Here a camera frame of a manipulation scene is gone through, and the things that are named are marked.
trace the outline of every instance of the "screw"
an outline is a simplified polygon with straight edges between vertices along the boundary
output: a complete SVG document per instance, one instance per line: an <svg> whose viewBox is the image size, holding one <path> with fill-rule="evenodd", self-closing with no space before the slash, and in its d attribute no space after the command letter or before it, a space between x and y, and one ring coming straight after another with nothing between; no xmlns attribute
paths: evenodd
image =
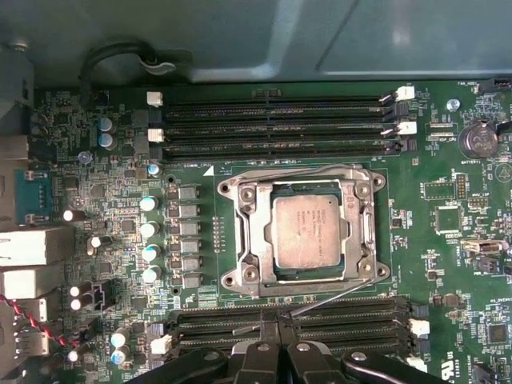
<svg viewBox="0 0 512 384"><path fill-rule="evenodd" d="M17 52L27 52L29 43L22 38L16 38L6 44L6 47Z"/></svg>
<svg viewBox="0 0 512 384"><path fill-rule="evenodd" d="M300 344L297 344L297 349L301 352L307 352L311 349L309 344L305 344L304 342L301 342Z"/></svg>
<svg viewBox="0 0 512 384"><path fill-rule="evenodd" d="M363 352L353 352L351 357L356 362L364 362L366 360L366 355Z"/></svg>
<svg viewBox="0 0 512 384"><path fill-rule="evenodd" d="M449 112L455 112L461 107L461 102L456 98L451 98L446 102L446 108Z"/></svg>

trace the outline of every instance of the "integrated circuit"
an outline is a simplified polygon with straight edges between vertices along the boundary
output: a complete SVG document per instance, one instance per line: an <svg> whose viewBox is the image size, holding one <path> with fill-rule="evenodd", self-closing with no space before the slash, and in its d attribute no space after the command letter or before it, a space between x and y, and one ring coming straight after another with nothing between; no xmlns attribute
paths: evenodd
<svg viewBox="0 0 512 384"><path fill-rule="evenodd" d="M134 220L122 220L121 221L122 232L135 232L135 221Z"/></svg>
<svg viewBox="0 0 512 384"><path fill-rule="evenodd" d="M489 342L506 342L509 338L506 324L492 324L487 327Z"/></svg>
<svg viewBox="0 0 512 384"><path fill-rule="evenodd" d="M452 234L461 230L461 212L458 206L438 206L435 210L437 234Z"/></svg>
<svg viewBox="0 0 512 384"><path fill-rule="evenodd" d="M90 188L90 196L92 198L104 198L105 197L105 187L102 184L92 186Z"/></svg>
<svg viewBox="0 0 512 384"><path fill-rule="evenodd" d="M304 270L340 263L342 240L335 196L276 198L272 212L274 258L279 268Z"/></svg>

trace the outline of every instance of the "metal load plate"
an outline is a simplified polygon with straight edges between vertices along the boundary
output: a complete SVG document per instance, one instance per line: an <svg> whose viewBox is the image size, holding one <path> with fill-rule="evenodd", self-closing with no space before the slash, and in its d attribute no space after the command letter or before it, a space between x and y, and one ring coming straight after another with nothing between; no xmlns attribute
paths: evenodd
<svg viewBox="0 0 512 384"><path fill-rule="evenodd" d="M374 193L385 184L380 174L343 164L251 170L220 182L218 192L234 204L237 239L237 267L222 276L222 285L262 298L383 280L390 270L377 261ZM330 193L315 193L322 186L331 186ZM282 188L294 194L280 194ZM301 274L308 270L330 274Z"/></svg>

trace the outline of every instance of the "blue-topped capacitor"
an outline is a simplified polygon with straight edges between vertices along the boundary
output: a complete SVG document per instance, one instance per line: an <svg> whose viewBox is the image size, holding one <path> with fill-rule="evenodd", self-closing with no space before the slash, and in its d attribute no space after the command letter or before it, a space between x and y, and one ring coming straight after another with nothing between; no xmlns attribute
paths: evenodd
<svg viewBox="0 0 512 384"><path fill-rule="evenodd" d="M128 356L130 356L130 348L127 345L124 345L116 348L115 351L112 352L110 360L116 366L120 366L128 359Z"/></svg>
<svg viewBox="0 0 512 384"><path fill-rule="evenodd" d="M156 244L149 244L142 250L142 258L147 262L152 262L160 255L160 247Z"/></svg>
<svg viewBox="0 0 512 384"><path fill-rule="evenodd" d="M162 168L158 164L149 164L147 166L147 173L149 176L156 178L162 173Z"/></svg>
<svg viewBox="0 0 512 384"><path fill-rule="evenodd" d="M116 127L109 118L100 118L98 128L101 132L112 134L115 132Z"/></svg>
<svg viewBox="0 0 512 384"><path fill-rule="evenodd" d="M118 145L118 140L113 138L111 134L100 134L98 144L106 150L112 150Z"/></svg>
<svg viewBox="0 0 512 384"><path fill-rule="evenodd" d="M138 204L144 212L150 212L158 208L158 199L155 196L146 196Z"/></svg>

